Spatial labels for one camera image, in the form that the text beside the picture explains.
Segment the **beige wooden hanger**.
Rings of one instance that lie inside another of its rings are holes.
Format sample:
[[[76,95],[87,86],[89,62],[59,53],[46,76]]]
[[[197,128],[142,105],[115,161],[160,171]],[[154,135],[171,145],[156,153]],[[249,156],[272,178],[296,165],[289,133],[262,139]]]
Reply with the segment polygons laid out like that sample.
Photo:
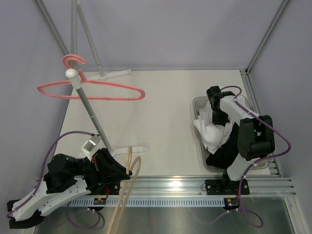
[[[122,186],[121,192],[119,193],[117,204],[115,206],[115,209],[112,214],[112,218],[108,226],[108,230],[106,232],[107,234],[117,234],[119,224],[121,222],[123,213],[128,203],[128,199],[130,197],[134,183],[136,182],[138,174],[140,172],[141,157],[137,156],[134,160],[132,160],[132,155],[133,155],[133,148],[132,146],[129,146],[127,150],[126,174],[130,175],[130,171],[132,171],[133,169],[136,169],[136,171],[134,175],[131,176],[129,180],[126,180],[124,182],[124,185]]]

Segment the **white shirt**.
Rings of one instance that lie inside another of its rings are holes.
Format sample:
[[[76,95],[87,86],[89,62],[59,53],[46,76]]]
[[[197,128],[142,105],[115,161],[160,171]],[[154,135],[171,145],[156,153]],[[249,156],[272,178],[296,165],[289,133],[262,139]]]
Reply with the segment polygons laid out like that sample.
[[[205,105],[199,109],[199,114],[197,115],[197,119],[193,120],[193,124],[201,135],[204,148],[210,154],[216,153],[218,149],[229,141],[230,133],[236,123],[229,117],[229,122],[225,126],[215,125],[213,124],[212,117],[213,111],[206,98]]]

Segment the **black shirt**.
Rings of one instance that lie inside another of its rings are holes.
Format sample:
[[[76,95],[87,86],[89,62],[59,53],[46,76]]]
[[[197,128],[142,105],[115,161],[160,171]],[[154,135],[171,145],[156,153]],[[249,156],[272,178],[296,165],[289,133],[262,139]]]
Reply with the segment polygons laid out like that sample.
[[[214,154],[210,154],[206,159],[206,164],[208,166],[227,169],[232,165],[238,155],[238,131],[239,126],[235,123],[227,142],[223,144]]]

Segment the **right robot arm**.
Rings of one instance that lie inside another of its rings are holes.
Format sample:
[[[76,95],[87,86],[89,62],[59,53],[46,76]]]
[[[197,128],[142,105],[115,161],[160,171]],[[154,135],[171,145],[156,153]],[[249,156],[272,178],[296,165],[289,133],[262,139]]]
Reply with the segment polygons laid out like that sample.
[[[262,159],[275,150],[273,121],[269,115],[261,116],[238,101],[238,94],[223,91],[219,86],[210,87],[206,93],[212,109],[212,124],[226,126],[231,120],[238,125],[236,146],[238,156],[226,170],[227,178],[221,189],[231,194],[238,188],[239,180]]]

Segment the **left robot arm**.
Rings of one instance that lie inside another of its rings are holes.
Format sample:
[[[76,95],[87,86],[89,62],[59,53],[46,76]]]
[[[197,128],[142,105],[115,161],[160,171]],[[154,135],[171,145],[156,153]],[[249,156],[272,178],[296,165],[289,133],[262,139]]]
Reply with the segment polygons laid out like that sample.
[[[47,167],[47,174],[29,195],[7,202],[10,229],[32,228],[62,205],[82,195],[101,195],[132,175],[106,148],[91,158],[57,154]]]

